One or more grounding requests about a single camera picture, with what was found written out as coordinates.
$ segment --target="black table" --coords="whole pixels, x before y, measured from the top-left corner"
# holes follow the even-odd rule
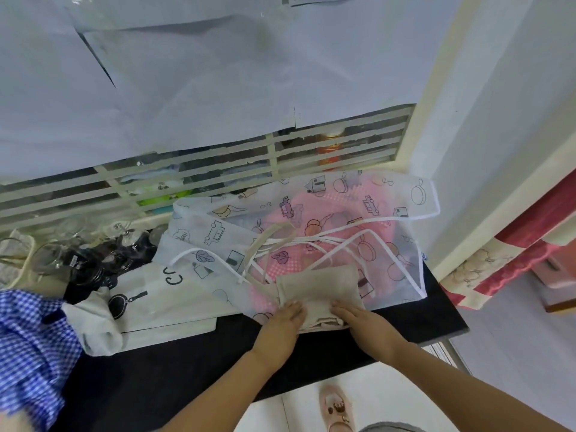
[[[422,346],[468,332],[424,266],[426,299],[376,312]],[[216,330],[114,356],[82,355],[63,390],[52,431],[148,432],[162,427],[248,351],[260,325],[243,315],[218,318]],[[349,331],[300,335],[294,353],[258,394],[269,398],[374,362]]]

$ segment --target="slipper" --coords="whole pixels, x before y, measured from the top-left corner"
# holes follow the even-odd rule
[[[328,432],[356,432],[352,404],[339,386],[327,385],[320,391],[320,411]]]

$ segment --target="folded beige cloth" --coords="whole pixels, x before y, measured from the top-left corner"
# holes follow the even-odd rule
[[[365,308],[358,292],[358,269],[352,264],[278,276],[276,284],[281,306],[299,300],[308,311],[300,333],[343,329],[344,322],[330,312],[335,300]]]

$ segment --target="red and white curtain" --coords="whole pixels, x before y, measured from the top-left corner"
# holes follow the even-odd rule
[[[573,227],[557,227],[574,212],[576,170],[446,276],[441,284],[448,297],[480,309],[510,280],[576,238],[566,236],[575,234]]]

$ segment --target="blue fabric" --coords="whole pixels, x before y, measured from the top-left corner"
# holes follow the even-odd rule
[[[32,292],[0,291],[0,410],[25,409],[35,430],[56,420],[62,387],[82,353],[66,318],[42,323],[61,306]]]

